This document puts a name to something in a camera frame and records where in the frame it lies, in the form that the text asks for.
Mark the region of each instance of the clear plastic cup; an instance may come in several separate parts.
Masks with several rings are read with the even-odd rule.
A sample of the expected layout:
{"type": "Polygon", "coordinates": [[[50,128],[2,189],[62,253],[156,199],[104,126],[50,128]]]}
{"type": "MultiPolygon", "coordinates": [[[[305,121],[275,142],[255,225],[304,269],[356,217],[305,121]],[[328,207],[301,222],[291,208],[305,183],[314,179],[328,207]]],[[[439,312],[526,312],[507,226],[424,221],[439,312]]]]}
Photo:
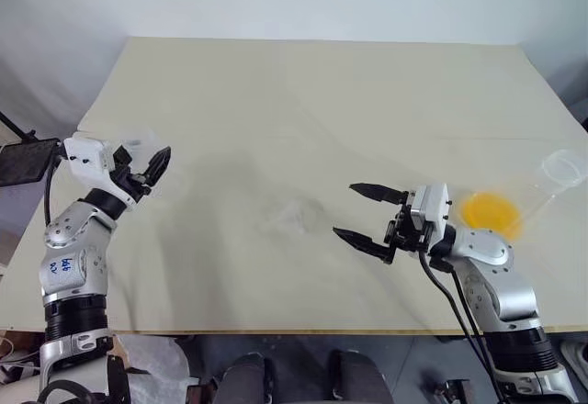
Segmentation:
{"type": "Polygon", "coordinates": [[[543,159],[529,176],[521,176],[496,189],[476,192],[460,204],[462,220],[471,228],[487,228],[515,241],[525,225],[550,200],[581,184],[588,162],[571,150],[558,150],[543,159]]]}

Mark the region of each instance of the white wall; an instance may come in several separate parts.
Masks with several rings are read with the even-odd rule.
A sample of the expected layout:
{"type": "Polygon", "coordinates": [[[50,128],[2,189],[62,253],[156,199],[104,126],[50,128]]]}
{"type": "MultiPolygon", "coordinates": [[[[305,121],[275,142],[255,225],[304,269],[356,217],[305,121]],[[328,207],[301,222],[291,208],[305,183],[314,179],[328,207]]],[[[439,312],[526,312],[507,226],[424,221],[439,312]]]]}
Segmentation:
{"type": "Polygon", "coordinates": [[[588,95],[586,0],[0,0],[0,108],[63,135],[128,35],[520,43],[570,104],[588,95]]]}

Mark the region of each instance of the beige tabletop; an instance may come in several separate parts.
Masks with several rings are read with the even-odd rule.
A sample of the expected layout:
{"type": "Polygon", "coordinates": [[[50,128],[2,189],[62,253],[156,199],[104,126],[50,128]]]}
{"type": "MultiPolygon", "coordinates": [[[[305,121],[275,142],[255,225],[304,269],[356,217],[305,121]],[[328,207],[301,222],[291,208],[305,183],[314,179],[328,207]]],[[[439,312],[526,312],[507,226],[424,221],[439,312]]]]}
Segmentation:
{"type": "MultiPolygon", "coordinates": [[[[452,332],[417,261],[386,266],[331,233],[381,240],[395,213],[347,186],[447,182],[458,199],[557,149],[588,158],[586,133],[510,46],[130,39],[79,129],[172,146],[108,249],[118,331],[452,332]]],[[[85,191],[60,167],[52,212],[85,191]]],[[[588,186],[573,188],[514,244],[552,330],[588,329],[587,207],[588,186]]],[[[0,328],[44,327],[43,228],[40,207],[0,283],[0,328]]]]}

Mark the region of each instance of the gray pants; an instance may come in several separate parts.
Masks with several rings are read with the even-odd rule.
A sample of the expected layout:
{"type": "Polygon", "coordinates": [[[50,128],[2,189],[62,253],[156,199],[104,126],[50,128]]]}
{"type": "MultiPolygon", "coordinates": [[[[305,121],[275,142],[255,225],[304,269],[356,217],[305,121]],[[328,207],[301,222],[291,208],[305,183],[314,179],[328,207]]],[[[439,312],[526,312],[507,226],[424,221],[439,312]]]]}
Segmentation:
{"type": "MultiPolygon", "coordinates": [[[[393,404],[382,374],[366,356],[353,352],[335,353],[334,370],[334,398],[393,404]]],[[[239,358],[225,372],[214,404],[264,404],[269,400],[264,358],[252,353],[239,358]]]]}

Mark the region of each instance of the white cable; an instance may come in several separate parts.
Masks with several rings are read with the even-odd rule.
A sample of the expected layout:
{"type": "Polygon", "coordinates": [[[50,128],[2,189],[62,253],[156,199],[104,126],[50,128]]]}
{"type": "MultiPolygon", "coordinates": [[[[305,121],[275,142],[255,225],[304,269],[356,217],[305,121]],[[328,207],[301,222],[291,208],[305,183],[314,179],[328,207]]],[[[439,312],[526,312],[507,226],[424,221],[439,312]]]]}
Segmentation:
{"type": "Polygon", "coordinates": [[[27,361],[31,356],[35,356],[36,354],[38,354],[39,351],[35,351],[35,352],[31,352],[21,358],[17,358],[16,360],[8,360],[5,361],[5,363],[21,363],[23,361],[27,361]]]}
{"type": "Polygon", "coordinates": [[[21,364],[21,363],[10,363],[9,361],[4,361],[3,363],[0,362],[0,366],[1,365],[7,365],[8,367],[23,367],[25,369],[40,370],[40,368],[36,367],[35,365],[25,365],[25,364],[21,364]]]}
{"type": "Polygon", "coordinates": [[[0,337],[0,346],[2,346],[3,342],[7,342],[10,345],[10,352],[0,358],[0,361],[4,360],[7,356],[12,355],[12,353],[15,351],[15,344],[13,342],[8,340],[6,337],[0,337]]]}

